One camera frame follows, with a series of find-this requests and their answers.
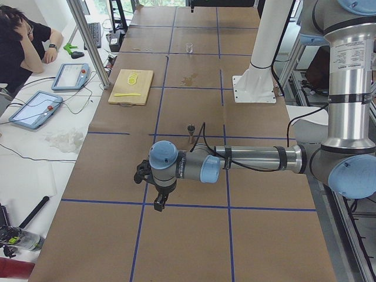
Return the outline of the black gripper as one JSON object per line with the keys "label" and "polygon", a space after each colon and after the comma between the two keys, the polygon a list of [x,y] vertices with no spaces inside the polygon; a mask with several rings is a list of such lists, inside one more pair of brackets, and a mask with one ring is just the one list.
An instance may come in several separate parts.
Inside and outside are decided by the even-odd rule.
{"label": "black gripper", "polygon": [[156,184],[155,188],[158,191],[158,196],[153,202],[153,207],[156,211],[162,212],[168,200],[168,194],[175,190],[176,184],[171,184],[169,186],[160,186]]}

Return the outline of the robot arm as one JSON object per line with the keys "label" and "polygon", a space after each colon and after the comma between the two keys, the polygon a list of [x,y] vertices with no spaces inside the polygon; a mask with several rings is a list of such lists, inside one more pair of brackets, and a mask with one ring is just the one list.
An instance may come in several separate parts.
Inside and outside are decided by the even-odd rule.
{"label": "robot arm", "polygon": [[138,165],[135,182],[155,186],[154,208],[162,211],[178,179],[214,183],[222,169],[290,170],[311,174],[351,199],[375,193],[375,143],[368,137],[375,95],[371,57],[375,39],[374,1],[304,1],[303,44],[330,47],[328,133],[319,146],[214,146],[195,143],[189,151],[156,142]]}

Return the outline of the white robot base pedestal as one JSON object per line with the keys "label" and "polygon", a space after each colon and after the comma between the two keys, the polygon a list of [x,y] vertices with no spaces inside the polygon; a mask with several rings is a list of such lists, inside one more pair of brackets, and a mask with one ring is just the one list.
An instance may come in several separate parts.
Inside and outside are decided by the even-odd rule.
{"label": "white robot base pedestal", "polygon": [[276,103],[273,61],[294,3],[293,0],[265,1],[249,68],[241,76],[233,76],[236,103]]}

